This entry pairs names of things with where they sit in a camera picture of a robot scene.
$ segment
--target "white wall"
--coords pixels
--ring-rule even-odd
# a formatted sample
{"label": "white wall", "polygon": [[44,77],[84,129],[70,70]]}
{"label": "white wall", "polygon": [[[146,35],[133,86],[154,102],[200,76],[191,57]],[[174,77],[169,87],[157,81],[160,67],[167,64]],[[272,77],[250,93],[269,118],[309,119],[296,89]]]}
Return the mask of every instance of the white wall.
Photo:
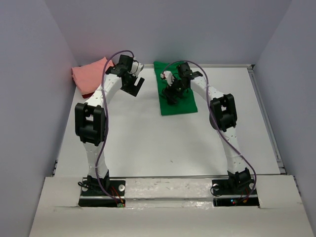
{"label": "white wall", "polygon": [[316,1],[293,0],[255,74],[276,141],[316,233]]}
{"label": "white wall", "polygon": [[0,2],[0,236],[26,237],[65,129],[76,62],[42,0]]}
{"label": "white wall", "polygon": [[132,49],[147,64],[255,63],[290,0],[45,0],[78,63]]}

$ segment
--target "white platform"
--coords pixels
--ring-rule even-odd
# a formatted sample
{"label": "white platform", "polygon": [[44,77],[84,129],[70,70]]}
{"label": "white platform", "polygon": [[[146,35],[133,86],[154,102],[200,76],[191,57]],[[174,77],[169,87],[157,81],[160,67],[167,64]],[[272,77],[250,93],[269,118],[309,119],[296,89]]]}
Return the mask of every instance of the white platform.
{"label": "white platform", "polygon": [[[260,208],[213,207],[210,180],[201,178],[127,179],[126,208],[82,208],[77,206],[80,180],[46,178],[30,237],[313,236],[292,176],[258,176]],[[166,193],[155,191],[162,189]],[[194,198],[189,192],[210,200],[181,202]]]}
{"label": "white platform", "polygon": [[[241,152],[258,174],[279,174],[269,136],[246,68],[205,68],[210,83],[235,97]],[[195,94],[198,113],[160,115],[156,76],[144,69],[135,98],[119,91],[109,104],[106,164],[112,177],[226,175],[221,141],[208,120],[206,102]],[[85,149],[75,135],[74,109],[85,100],[76,89],[55,176],[86,176]]]}

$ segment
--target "pink towel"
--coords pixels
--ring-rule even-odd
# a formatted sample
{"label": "pink towel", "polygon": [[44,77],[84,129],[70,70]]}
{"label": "pink towel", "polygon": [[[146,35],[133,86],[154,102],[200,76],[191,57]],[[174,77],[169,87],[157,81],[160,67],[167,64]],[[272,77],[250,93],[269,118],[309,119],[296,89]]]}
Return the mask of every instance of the pink towel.
{"label": "pink towel", "polygon": [[[97,62],[82,67],[72,68],[73,79],[83,96],[93,93],[99,87],[102,79],[103,67],[106,61],[107,59],[104,57]],[[108,63],[107,69],[111,66],[113,66],[112,61]]]}

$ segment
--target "robotic arm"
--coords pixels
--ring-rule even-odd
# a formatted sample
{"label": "robotic arm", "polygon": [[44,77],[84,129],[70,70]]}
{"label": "robotic arm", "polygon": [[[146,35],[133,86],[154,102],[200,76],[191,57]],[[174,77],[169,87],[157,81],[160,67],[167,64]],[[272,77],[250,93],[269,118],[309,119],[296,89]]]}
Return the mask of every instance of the robotic arm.
{"label": "robotic arm", "polygon": [[[206,100],[207,84],[200,72],[192,72],[188,63],[182,63],[177,66],[177,79],[170,71],[165,71],[160,75],[162,79],[168,82],[168,86],[163,90],[169,104],[176,104],[177,97],[181,98],[184,91],[191,88]],[[237,150],[239,145],[236,136],[237,113],[234,97],[231,94],[224,95],[216,88],[209,86],[210,107],[213,111],[216,123],[227,141],[229,141]],[[210,119],[211,125],[216,129],[216,125]],[[226,182],[221,182],[221,190],[236,191],[244,190],[253,182],[250,172],[244,160],[234,151],[227,142],[220,136],[228,165],[229,178]]]}
{"label": "robotic arm", "polygon": [[[107,77],[104,81],[104,92],[107,104],[120,89],[137,96],[144,79],[140,78],[137,85],[134,85],[139,73],[144,65],[134,60],[132,57],[121,55],[119,62],[114,67],[109,67],[106,71]],[[77,103],[75,107],[75,127],[76,135],[80,137],[85,147],[89,172],[87,176],[87,187],[98,187],[95,164],[105,142],[105,122],[103,95],[100,85],[93,95],[84,104]],[[105,164],[104,153],[102,152],[98,163],[98,175],[101,184],[108,189],[110,185],[109,170]]]}

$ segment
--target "green cloth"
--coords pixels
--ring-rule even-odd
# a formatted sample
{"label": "green cloth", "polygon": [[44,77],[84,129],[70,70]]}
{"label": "green cloth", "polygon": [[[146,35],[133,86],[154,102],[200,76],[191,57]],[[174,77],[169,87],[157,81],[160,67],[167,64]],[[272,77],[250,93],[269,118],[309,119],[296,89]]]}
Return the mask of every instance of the green cloth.
{"label": "green cloth", "polygon": [[[171,65],[167,70],[171,71],[172,74],[178,73],[176,67],[181,64],[175,63]],[[167,81],[160,78],[162,70],[168,65],[168,63],[154,62],[154,69],[158,84],[158,94],[160,103],[160,112],[162,116],[165,115],[179,115],[179,114],[190,114],[198,111],[196,102],[194,100],[193,91],[188,89],[184,92],[183,98],[178,98],[178,103],[175,105],[169,105],[166,97],[162,94],[162,90],[168,85]]]}

